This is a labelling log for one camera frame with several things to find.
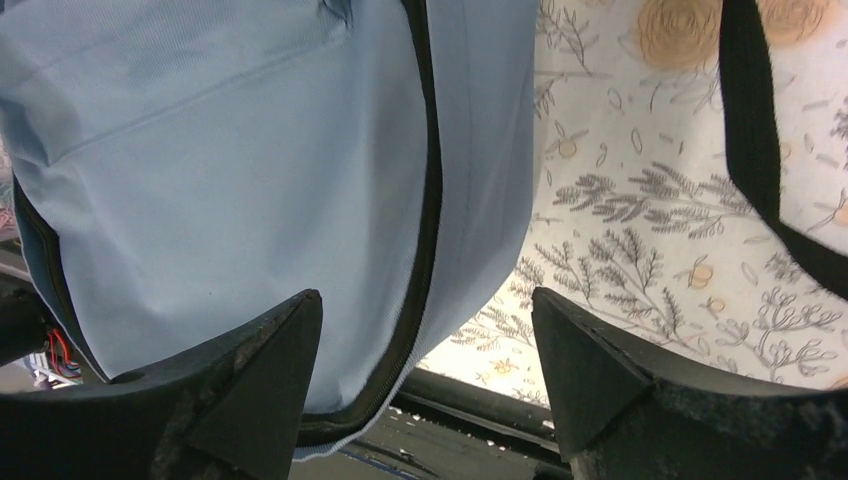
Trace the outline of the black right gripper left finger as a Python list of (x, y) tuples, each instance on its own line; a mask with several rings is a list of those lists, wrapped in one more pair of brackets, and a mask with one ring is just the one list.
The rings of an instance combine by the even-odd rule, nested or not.
[(106, 384), (5, 394), (5, 479), (284, 479), (322, 326), (304, 290)]

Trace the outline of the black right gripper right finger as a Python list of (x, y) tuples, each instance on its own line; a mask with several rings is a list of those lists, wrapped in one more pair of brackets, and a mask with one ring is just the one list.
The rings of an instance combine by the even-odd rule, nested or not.
[(557, 292), (532, 323), (562, 459), (578, 479), (843, 479), (847, 393), (720, 370)]

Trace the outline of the blue grey backpack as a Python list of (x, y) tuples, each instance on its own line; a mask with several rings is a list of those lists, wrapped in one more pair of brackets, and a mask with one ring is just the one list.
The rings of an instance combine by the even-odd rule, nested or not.
[(1, 225), (98, 379), (306, 289), (305, 409), (551, 405), (531, 297), (847, 386), (843, 1), (5, 1)]

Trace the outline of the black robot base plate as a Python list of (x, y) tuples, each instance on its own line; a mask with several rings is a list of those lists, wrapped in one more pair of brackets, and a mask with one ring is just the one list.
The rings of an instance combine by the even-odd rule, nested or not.
[(362, 437), (290, 476), (329, 479), (569, 479), (548, 409), (416, 369)]

